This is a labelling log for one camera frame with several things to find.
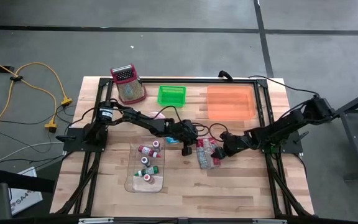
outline orange bin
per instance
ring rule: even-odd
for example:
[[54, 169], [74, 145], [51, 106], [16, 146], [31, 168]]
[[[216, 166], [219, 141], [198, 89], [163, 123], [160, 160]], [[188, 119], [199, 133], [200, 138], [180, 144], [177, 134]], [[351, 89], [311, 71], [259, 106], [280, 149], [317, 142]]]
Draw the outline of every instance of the orange bin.
[[252, 86], [208, 86], [207, 103], [208, 118], [213, 120], [249, 120], [256, 115]]

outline wooden table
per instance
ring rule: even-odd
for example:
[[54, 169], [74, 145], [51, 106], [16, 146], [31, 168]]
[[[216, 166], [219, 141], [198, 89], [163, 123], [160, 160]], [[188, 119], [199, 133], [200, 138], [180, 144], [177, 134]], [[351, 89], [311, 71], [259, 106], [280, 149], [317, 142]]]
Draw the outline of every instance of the wooden table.
[[[73, 120], [78, 120], [89, 108], [94, 106], [100, 77], [84, 77]], [[158, 87], [162, 83], [146, 83], [147, 98], [131, 107], [147, 114], [159, 111], [157, 103]], [[210, 125], [206, 105], [206, 89], [210, 84], [181, 83], [187, 87], [186, 105], [179, 108], [181, 119]], [[277, 119], [289, 109], [285, 88], [268, 81], [274, 117]], [[114, 87], [112, 97], [118, 99]], [[163, 112], [168, 118], [177, 117], [169, 108]], [[76, 123], [82, 127], [89, 123], [91, 113]], [[219, 121], [225, 124], [233, 134], [242, 134], [244, 130], [258, 127], [256, 118], [249, 121]], [[219, 136], [223, 129], [213, 129]], [[157, 194], [130, 193], [124, 188], [129, 161], [129, 144], [134, 139], [150, 133], [130, 123], [109, 127], [108, 146], [102, 154], [98, 180], [94, 195], [92, 216], [109, 217], [210, 217], [210, 218], [272, 218], [273, 207], [264, 156], [259, 151], [246, 150], [222, 160], [219, 169], [201, 170], [196, 153], [182, 157], [182, 144], [167, 146], [165, 151], [164, 187]], [[60, 170], [51, 212], [57, 211], [70, 197], [78, 185], [83, 152], [74, 152], [67, 157]], [[297, 157], [283, 155], [283, 164], [287, 184], [294, 196], [313, 213], [308, 183], [303, 166]], [[87, 189], [83, 197], [83, 207]], [[282, 192], [278, 190], [280, 207], [284, 211]]]

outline gray concrete floor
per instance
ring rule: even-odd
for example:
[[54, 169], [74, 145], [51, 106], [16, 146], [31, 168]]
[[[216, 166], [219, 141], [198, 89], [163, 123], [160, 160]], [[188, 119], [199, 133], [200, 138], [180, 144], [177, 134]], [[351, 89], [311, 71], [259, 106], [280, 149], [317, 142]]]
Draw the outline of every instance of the gray concrete floor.
[[[266, 29], [358, 30], [358, 0], [260, 0], [260, 5]], [[252, 0], [0, 0], [0, 24], [258, 28]], [[334, 108], [358, 95], [358, 36], [268, 35], [267, 43], [274, 75], [287, 84], [319, 92]], [[110, 68], [128, 63], [134, 63], [145, 76], [207, 77], [216, 76], [220, 70], [237, 77], [266, 75], [259, 34], [0, 30], [0, 63], [17, 68], [34, 61], [54, 68], [74, 101], [83, 76], [109, 75]], [[30, 83], [62, 99], [48, 70], [35, 66], [22, 74]], [[0, 111], [8, 88], [9, 76], [0, 74]], [[287, 93], [291, 105], [310, 97], [290, 90]], [[21, 83], [15, 85], [12, 97], [5, 120], [36, 122], [53, 113], [49, 96]], [[61, 134], [65, 124], [58, 120], [58, 125]], [[342, 181], [343, 175], [358, 170], [358, 160], [341, 122], [302, 130], [310, 131], [302, 143], [316, 214], [358, 221], [358, 182]], [[27, 144], [48, 141], [43, 124], [0, 123], [0, 132]], [[0, 136], [0, 157], [21, 147]], [[26, 150], [12, 158], [45, 159], [61, 152], [62, 146], [54, 145], [47, 154]], [[16, 172], [32, 165], [6, 162], [0, 169]]]

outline yellow extension cord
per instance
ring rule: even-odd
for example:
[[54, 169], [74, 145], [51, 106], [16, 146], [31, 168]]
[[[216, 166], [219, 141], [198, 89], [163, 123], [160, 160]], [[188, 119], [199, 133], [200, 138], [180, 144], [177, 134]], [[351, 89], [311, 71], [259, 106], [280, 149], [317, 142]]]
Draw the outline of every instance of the yellow extension cord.
[[[73, 102], [73, 100], [69, 97], [66, 96], [66, 93], [65, 93], [65, 90], [63, 89], [63, 85], [59, 79], [59, 76], [57, 75], [57, 73], [51, 68], [49, 67], [48, 65], [44, 64], [44, 63], [40, 63], [40, 62], [32, 62], [32, 63], [28, 63], [26, 65], [23, 65], [21, 66], [19, 69], [17, 69], [16, 73], [13, 73], [11, 72], [10, 70], [8, 70], [7, 68], [3, 67], [2, 65], [0, 65], [1, 68], [3, 68], [4, 70], [6, 70], [7, 72], [9, 72], [10, 74], [12, 74], [14, 77], [18, 77], [19, 74], [20, 74], [20, 71], [23, 69], [23, 68], [26, 68], [30, 65], [42, 65], [44, 67], [46, 67], [47, 69], [49, 69], [53, 74], [55, 74], [56, 76], [56, 79], [57, 81], [59, 82], [60, 84], [60, 88], [62, 89], [62, 93], [63, 93], [63, 101], [61, 102], [61, 105], [69, 105], [70, 103]], [[21, 80], [23, 83], [25, 83], [27, 86], [33, 88], [33, 89], [36, 89], [36, 90], [40, 90], [44, 93], [47, 93], [48, 95], [50, 95], [52, 98], [53, 98], [53, 101], [55, 103], [55, 114], [52, 116], [52, 119], [48, 122], [48, 124], [45, 125], [46, 128], [56, 128], [57, 125], [55, 123], [55, 115], [56, 115], [56, 112], [57, 112], [57, 103], [56, 103], [56, 98], [53, 94], [51, 94], [49, 91], [47, 90], [44, 90], [43, 88], [40, 88], [40, 87], [37, 87], [37, 86], [33, 86], [31, 85], [30, 83], [26, 82], [25, 80]], [[13, 91], [13, 86], [14, 86], [14, 81], [11, 81], [11, 85], [9, 87], [9, 94], [7, 96], [7, 101], [6, 101], [6, 104], [5, 104], [5, 107], [4, 109], [2, 110], [1, 114], [0, 114], [0, 118], [3, 116], [3, 114], [5, 113], [6, 111], [6, 108], [8, 107], [9, 105], [9, 102], [11, 101], [11, 96], [12, 96], [12, 91]]]

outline green plastic container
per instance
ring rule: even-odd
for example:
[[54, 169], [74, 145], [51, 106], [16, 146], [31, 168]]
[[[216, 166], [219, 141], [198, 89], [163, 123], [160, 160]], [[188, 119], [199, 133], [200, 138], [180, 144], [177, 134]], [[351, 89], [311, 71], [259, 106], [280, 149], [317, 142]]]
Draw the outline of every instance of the green plastic container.
[[186, 103], [186, 87], [160, 86], [157, 101], [161, 106], [182, 107]]

